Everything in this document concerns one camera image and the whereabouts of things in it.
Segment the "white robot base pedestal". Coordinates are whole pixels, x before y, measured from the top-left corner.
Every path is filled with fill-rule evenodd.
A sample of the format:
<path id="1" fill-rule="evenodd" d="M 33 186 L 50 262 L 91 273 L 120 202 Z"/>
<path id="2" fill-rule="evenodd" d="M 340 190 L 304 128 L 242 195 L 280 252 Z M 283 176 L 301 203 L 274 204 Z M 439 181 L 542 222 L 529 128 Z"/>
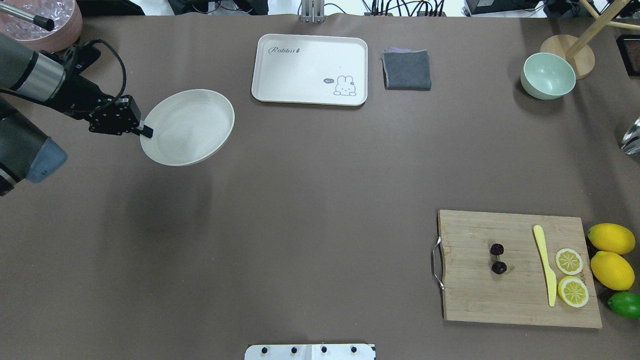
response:
<path id="1" fill-rule="evenodd" d="M 245 360 L 375 360 L 374 344 L 254 344 L 247 347 Z"/>

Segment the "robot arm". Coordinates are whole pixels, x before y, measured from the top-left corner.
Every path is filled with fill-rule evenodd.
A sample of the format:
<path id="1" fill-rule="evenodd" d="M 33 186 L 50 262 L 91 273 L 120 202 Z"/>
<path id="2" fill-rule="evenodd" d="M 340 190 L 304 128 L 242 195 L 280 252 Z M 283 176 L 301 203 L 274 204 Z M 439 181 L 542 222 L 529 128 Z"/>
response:
<path id="1" fill-rule="evenodd" d="M 1 36 L 1 92 L 87 121 L 92 133 L 133 133 L 151 139 L 134 98 L 121 87 L 115 95 L 101 91 L 82 76 L 99 57 L 92 39 L 73 45 L 64 55 L 37 52 L 7 35 Z M 5 99 L 0 102 L 0 191 L 6 195 L 22 180 L 40 183 L 67 161 L 67 153 Z"/>

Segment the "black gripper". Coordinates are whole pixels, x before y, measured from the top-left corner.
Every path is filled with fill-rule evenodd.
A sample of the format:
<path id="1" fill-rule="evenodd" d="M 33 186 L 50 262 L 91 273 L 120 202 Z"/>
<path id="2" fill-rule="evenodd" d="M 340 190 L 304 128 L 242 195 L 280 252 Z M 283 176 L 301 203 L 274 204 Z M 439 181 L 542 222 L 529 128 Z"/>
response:
<path id="1" fill-rule="evenodd" d="M 126 95 L 104 109 L 91 112 L 89 132 L 114 136 L 132 133 L 152 139 L 154 129 L 141 120 L 141 112 L 133 96 Z"/>

